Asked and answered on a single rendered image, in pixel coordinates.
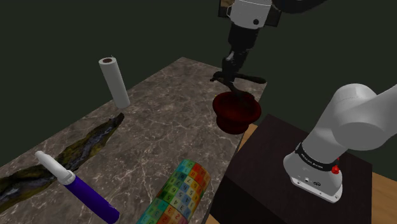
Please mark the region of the dark robot stand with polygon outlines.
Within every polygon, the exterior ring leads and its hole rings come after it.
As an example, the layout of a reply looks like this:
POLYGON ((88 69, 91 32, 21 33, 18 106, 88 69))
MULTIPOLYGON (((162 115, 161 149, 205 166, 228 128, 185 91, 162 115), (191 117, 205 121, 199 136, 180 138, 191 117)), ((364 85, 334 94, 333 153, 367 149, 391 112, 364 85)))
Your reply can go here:
POLYGON ((283 167, 307 133, 267 115, 231 160, 210 214, 219 224, 372 224, 372 165, 340 156, 343 192, 327 202, 295 186, 283 167))

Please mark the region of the purple tube with white nozzle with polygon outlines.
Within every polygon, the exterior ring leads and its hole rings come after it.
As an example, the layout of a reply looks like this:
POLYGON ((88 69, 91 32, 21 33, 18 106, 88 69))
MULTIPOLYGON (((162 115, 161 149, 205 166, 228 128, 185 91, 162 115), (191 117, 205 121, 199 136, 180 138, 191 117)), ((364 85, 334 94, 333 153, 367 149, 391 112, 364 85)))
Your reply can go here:
POLYGON ((117 211, 106 199, 81 180, 73 171, 67 170, 53 157, 37 151, 35 156, 41 165, 50 171, 75 197, 86 205, 107 224, 114 224, 120 217, 117 211))

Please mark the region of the mossy dark bark piece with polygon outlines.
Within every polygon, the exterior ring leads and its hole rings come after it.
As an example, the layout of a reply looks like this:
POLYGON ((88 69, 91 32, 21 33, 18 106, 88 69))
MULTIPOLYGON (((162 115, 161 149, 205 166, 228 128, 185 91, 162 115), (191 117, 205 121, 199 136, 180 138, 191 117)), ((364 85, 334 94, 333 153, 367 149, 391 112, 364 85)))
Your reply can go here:
MULTIPOLYGON (((123 113, 91 130, 83 139, 66 147, 55 157, 56 161, 70 171, 76 171, 88 159, 105 147, 108 139, 121 125, 123 113)), ((56 177, 43 165, 33 165, 12 175, 0 178, 0 214, 21 201, 47 189, 56 177)))

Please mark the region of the white paper towel roll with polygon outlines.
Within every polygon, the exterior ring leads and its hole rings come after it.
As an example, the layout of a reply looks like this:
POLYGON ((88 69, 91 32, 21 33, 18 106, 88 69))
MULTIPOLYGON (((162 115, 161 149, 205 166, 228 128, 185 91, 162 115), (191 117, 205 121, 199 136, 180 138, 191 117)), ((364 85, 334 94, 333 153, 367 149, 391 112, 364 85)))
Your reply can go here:
POLYGON ((106 57, 100 59, 99 66, 116 107, 120 109, 128 107, 130 100, 116 58, 106 57))

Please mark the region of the colourful number-patterned cylinder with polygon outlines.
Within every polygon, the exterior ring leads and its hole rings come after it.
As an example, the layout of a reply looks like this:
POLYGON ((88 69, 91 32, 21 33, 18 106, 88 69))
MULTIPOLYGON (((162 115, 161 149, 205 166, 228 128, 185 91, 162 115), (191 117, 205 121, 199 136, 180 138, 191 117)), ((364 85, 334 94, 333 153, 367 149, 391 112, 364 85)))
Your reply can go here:
POLYGON ((184 159, 136 224, 188 224, 210 180, 204 167, 184 159))

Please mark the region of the dark red plant pot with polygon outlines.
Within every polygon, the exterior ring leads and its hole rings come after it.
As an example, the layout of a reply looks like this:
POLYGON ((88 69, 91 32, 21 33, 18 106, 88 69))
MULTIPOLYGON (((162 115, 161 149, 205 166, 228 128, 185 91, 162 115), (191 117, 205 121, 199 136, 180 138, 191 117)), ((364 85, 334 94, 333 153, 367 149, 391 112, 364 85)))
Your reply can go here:
POLYGON ((254 96, 235 87, 233 82, 236 78, 259 84, 267 82, 264 78, 240 73, 225 71, 214 73, 210 81, 218 81, 230 89, 229 92, 218 94, 212 102, 216 123, 228 134, 242 134, 261 115, 261 106, 254 96))

